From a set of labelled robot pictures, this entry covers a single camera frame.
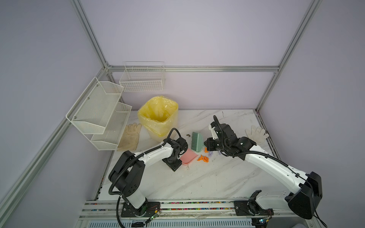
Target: mesh basket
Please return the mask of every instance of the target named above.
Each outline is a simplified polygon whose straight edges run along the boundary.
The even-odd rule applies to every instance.
[[[162,91],[165,84],[163,62],[124,62],[119,81],[125,92]]]
[[[98,81],[71,117],[71,123],[83,134],[103,134],[122,91],[120,85]]]
[[[93,135],[91,143],[98,150],[116,150],[126,127],[132,106],[118,102],[102,135]]]

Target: robotic arm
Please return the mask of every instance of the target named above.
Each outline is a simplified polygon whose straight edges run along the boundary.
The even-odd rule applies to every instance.
[[[204,142],[208,151],[220,150],[225,156],[237,156],[255,164],[289,189],[288,194],[255,191],[248,202],[249,212],[252,215],[275,208],[290,209],[302,218],[312,218],[322,199],[322,182],[318,174],[315,172],[307,174],[287,165],[264,151],[251,139],[237,138],[231,127],[220,124],[216,116],[208,127],[212,132],[212,137]]]
[[[177,140],[170,138],[174,130],[179,135]],[[133,206],[133,213],[136,216],[144,215],[148,201],[139,189],[143,171],[157,161],[162,160],[175,172],[182,164],[179,157],[187,149],[188,144],[186,140],[181,137],[176,128],[173,128],[168,137],[156,147],[135,154],[125,151],[109,174],[109,180],[112,182],[109,194],[121,195],[125,202]]]

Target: yellow plastic bag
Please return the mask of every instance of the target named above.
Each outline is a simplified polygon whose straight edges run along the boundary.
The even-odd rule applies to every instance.
[[[177,127],[178,108],[171,99],[153,97],[138,110],[138,119],[152,139],[162,142],[170,130]]]

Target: beige glove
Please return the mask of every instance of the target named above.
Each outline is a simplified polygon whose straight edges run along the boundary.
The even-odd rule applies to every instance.
[[[257,145],[262,145],[266,139],[269,137],[269,134],[265,134],[265,129],[261,127],[256,127],[254,125],[251,126],[251,131],[246,129],[247,138],[255,141]]]
[[[141,128],[142,125],[137,125],[137,123],[127,125],[124,129],[123,136],[120,139],[117,151],[136,150]]]

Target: green brush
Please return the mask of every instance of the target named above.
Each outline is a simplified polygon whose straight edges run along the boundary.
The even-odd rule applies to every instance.
[[[203,136],[198,132],[193,132],[191,136],[191,149],[197,153],[203,148]]]

